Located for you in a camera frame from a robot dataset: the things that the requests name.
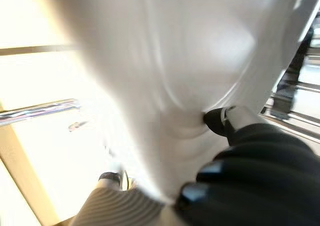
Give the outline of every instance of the chrome pipe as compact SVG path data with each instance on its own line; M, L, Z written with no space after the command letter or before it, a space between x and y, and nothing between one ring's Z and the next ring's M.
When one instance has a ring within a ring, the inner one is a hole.
M264 105L264 107L268 111L270 111L272 109L272 105L270 105L268 103L266 103ZM316 117L312 117L312 116L309 116L309 115L306 115L306 114L303 114L300 112L295 112L295 111L290 111L287 115L291 119L298 120L298 121L304 122L306 124L320 127L320 119L318 119Z
M278 128L280 128L281 130L287 131L287 132L292 133L294 135L300 136L302 138L305 138L307 140L310 140L310 141L313 141L315 143L320 144L320 134L318 134L316 132L312 132L312 131L307 130L305 128L290 124L285 121L281 121L275 117L271 117L271 116L264 115L264 114L260 114L260 116L264 120L269 122L270 124L275 125Z
M0 112L0 126L9 125L15 122L55 114L67 110L79 109L80 104L76 99L65 99L60 101L48 102L39 105L23 107L13 110Z
M307 82L298 82L296 85L298 90L306 90L314 93L320 93L320 85L307 83Z

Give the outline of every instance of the gray knit fabric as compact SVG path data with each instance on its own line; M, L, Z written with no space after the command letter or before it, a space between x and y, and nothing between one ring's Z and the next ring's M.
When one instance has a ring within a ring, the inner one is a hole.
M71 226L149 226L157 224L163 205L140 190L96 188Z

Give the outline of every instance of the metal rod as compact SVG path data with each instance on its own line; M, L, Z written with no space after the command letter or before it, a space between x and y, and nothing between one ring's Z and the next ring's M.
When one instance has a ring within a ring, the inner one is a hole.
M21 55L21 54L34 54L34 53L44 53L44 52L59 52L59 51L69 51L76 50L75 45L41 45L41 46L28 46L28 47L10 47L1 48L0 56L6 55Z
M280 129L292 133L294 135L300 136L307 140L313 141L315 143L320 144L320 134L307 130L305 128L281 121L277 118L261 114L260 115L263 119L268 121L269 123L279 127Z
M270 104L265 104L264 107L267 110L271 110L272 109L272 105ZM294 119L294 120L298 120L313 126L317 126L320 127L320 119L316 118L316 117L312 117L300 112L295 112L295 111L290 111L288 114L289 118Z
M67 110L79 109L80 104L76 99L65 99L55 102L43 103L30 107L23 107L0 112L0 126L31 119L34 117L54 114Z
M296 85L298 90L306 90L310 92L320 93L320 85L307 83L307 82L298 82Z

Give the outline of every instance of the black rubber glove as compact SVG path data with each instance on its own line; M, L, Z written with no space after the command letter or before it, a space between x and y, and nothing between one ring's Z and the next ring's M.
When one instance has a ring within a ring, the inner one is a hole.
M197 226L319 226L320 159L301 140L264 123L227 136L181 189L175 210Z

